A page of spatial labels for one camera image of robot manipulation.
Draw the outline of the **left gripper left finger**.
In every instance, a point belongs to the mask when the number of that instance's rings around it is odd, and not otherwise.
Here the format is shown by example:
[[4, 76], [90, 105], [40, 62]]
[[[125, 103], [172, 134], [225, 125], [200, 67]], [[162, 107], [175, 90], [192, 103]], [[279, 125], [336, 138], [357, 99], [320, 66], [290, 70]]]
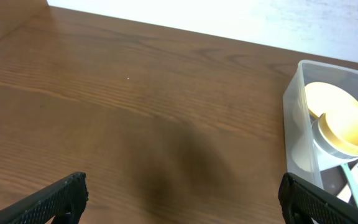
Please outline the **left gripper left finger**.
[[0, 224], [77, 224], [88, 195], [86, 174], [74, 172], [0, 210]]

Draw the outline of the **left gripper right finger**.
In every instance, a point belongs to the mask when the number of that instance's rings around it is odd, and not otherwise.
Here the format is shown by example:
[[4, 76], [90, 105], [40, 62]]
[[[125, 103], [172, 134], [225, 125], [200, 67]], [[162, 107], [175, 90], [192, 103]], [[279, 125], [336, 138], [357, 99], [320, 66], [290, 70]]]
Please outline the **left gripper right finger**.
[[286, 224], [358, 224], [358, 208], [287, 172], [278, 199]]

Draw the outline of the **teal plastic spoon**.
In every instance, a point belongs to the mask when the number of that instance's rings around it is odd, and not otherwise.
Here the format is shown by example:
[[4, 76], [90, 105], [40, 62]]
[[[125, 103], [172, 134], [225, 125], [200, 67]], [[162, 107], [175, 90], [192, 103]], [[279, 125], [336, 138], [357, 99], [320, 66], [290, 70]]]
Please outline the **teal plastic spoon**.
[[355, 180], [355, 177], [353, 176], [348, 164], [341, 164], [341, 168], [343, 169], [344, 174], [348, 180], [349, 188], [358, 207], [358, 184]]

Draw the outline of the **grey plastic cup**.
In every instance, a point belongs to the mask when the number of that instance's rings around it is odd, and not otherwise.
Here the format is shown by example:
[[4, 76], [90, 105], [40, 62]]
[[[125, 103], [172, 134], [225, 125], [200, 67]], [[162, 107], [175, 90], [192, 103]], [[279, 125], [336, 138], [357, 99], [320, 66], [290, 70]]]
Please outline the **grey plastic cup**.
[[323, 152], [328, 153], [331, 156], [337, 157], [339, 159], [353, 159], [357, 158], [358, 155], [349, 154], [348, 152], [344, 152], [340, 150], [337, 146], [333, 146], [324, 134], [322, 133], [322, 130], [320, 130], [319, 127], [319, 121], [315, 120], [312, 125], [312, 133], [313, 133], [313, 141], [316, 146], [318, 146]]

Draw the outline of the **yellow plastic cup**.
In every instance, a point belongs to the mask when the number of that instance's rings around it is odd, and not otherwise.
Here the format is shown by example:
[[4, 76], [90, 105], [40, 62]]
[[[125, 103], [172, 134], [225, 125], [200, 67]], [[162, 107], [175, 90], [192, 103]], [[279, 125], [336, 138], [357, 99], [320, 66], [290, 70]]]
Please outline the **yellow plastic cup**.
[[327, 111], [319, 117], [318, 127], [338, 151], [358, 156], [358, 108]]

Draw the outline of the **yellow plastic bowl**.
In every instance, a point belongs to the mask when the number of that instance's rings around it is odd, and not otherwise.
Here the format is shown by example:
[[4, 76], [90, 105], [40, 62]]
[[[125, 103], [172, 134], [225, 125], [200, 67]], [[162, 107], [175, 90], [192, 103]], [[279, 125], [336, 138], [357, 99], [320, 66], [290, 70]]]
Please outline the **yellow plastic bowl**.
[[313, 82], [305, 86], [306, 104], [314, 119], [323, 113], [342, 107], [358, 108], [358, 101], [347, 91], [325, 82]]

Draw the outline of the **cream plastic cup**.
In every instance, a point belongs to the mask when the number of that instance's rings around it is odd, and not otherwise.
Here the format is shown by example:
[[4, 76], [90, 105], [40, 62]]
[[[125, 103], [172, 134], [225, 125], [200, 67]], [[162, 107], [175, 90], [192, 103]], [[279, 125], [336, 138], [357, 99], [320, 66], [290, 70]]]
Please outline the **cream plastic cup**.
[[352, 161], [352, 159], [341, 159], [336, 156], [333, 156], [319, 146], [315, 146], [315, 149], [320, 171], [327, 170], [339, 166], [340, 164], [343, 164], [345, 162]]

